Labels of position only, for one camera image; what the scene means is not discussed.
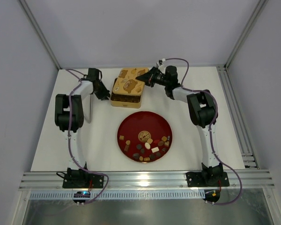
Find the gray wall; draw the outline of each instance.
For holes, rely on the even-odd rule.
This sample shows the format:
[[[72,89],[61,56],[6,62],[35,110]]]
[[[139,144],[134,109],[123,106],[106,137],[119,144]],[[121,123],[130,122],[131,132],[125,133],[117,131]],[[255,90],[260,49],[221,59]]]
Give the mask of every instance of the gray wall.
[[[223,64],[258,0],[27,0],[62,67]]]
[[[29,171],[57,70],[16,0],[0,0],[0,225]]]
[[[230,67],[256,153],[281,196],[281,0],[270,0]]]

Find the white tabletop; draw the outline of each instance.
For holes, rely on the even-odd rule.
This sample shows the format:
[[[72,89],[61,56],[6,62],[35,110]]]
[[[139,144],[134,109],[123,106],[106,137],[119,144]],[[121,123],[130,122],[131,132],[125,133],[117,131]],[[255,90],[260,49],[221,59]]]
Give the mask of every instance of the white tabletop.
[[[101,69],[107,89],[111,90],[120,68]],[[177,68],[181,81],[185,67]],[[69,153],[62,132],[54,123],[55,96],[68,94],[78,84],[65,70],[60,70],[56,79],[42,133],[37,145],[31,171],[65,171]],[[185,87],[209,89],[217,100],[219,117],[216,125],[216,140],[222,161],[235,169],[244,169],[241,151],[222,90],[216,67],[191,67],[185,79]],[[83,101],[85,117],[89,117],[89,98]],[[171,126],[173,141],[169,152],[152,163],[138,163],[127,158],[119,149],[117,131],[128,115],[137,111],[152,111],[163,116]],[[164,87],[145,87],[140,109],[111,106],[109,101],[99,101],[93,96],[91,123],[84,121],[81,144],[88,164],[93,171],[161,171],[200,170],[202,147],[197,128],[192,124],[186,103],[166,97]]]

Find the yellow box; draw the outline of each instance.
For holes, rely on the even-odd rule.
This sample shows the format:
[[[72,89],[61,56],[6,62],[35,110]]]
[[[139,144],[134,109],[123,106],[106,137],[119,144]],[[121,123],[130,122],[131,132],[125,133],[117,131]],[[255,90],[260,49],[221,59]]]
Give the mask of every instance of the yellow box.
[[[115,79],[111,92],[111,105],[115,107],[140,108],[145,83],[136,77],[148,72],[145,67],[123,68]]]

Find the red plate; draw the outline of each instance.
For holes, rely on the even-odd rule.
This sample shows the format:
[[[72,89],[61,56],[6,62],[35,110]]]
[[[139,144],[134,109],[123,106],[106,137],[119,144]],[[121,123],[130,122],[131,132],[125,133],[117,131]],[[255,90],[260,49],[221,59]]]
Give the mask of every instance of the red plate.
[[[159,143],[162,137],[167,138],[165,142],[169,142],[168,146]],[[145,142],[147,142],[148,138],[153,140],[149,150],[145,148]],[[168,122],[163,117],[153,112],[142,111],[131,114],[124,119],[118,128],[117,140],[121,151],[128,158],[136,162],[149,163],[160,159],[168,152],[172,139],[172,130]],[[137,145],[141,145],[141,149],[144,149],[144,153],[142,153],[143,150],[137,148]],[[158,151],[152,152],[152,149],[156,147],[158,147]]]

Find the gray floor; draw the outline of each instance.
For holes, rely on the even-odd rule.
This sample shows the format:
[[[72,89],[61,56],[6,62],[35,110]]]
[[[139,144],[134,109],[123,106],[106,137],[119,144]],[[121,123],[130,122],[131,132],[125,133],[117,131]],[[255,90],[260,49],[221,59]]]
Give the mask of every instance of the gray floor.
[[[237,194],[237,190],[222,190],[219,202],[232,200]],[[98,201],[86,206],[71,205],[72,201],[30,201],[23,224],[273,225],[262,189],[244,190],[242,197],[228,206],[212,206],[201,199]]]

